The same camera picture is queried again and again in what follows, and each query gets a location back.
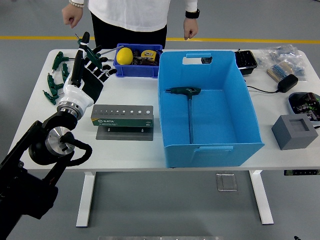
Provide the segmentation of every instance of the plastic bag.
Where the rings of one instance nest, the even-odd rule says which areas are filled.
[[[291,44],[260,49],[256,56],[258,67],[270,69],[274,65],[285,62],[296,77],[305,77],[305,64],[301,54]]]

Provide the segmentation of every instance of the robotic arm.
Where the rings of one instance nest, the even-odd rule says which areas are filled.
[[[91,156],[92,148],[76,140],[70,131],[75,129],[86,109],[97,101],[103,82],[115,73],[115,69],[104,67],[103,70],[92,66],[87,58],[89,39],[89,33],[85,32],[73,70],[63,86],[64,97],[57,106],[57,112],[43,123],[36,121],[0,164],[1,240],[8,237],[22,215],[40,219],[52,208],[58,195],[56,183],[66,167],[80,165]],[[85,153],[81,158],[72,160],[76,147]],[[44,179],[29,174],[20,161],[27,149],[35,163],[55,164]]]

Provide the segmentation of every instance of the black power adapter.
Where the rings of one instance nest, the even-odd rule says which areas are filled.
[[[277,88],[279,92],[286,93],[290,89],[292,89],[295,85],[297,85],[297,83],[298,83],[298,78],[293,74],[289,74],[278,83]]]

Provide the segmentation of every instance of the black pants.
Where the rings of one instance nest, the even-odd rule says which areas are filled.
[[[117,44],[151,44],[162,45],[162,48],[165,48],[167,25],[158,31],[131,31],[105,23],[92,13],[91,17],[95,45],[101,45],[103,49],[114,49],[117,47]]]

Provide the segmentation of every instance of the yellow floor line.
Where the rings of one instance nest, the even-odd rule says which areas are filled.
[[[0,40],[77,40],[76,36],[0,36]],[[183,37],[167,37],[168,42],[184,42]],[[304,39],[254,39],[254,38],[209,38],[195,37],[188,42],[223,42],[223,43],[287,43],[287,44],[320,44],[320,40]]]

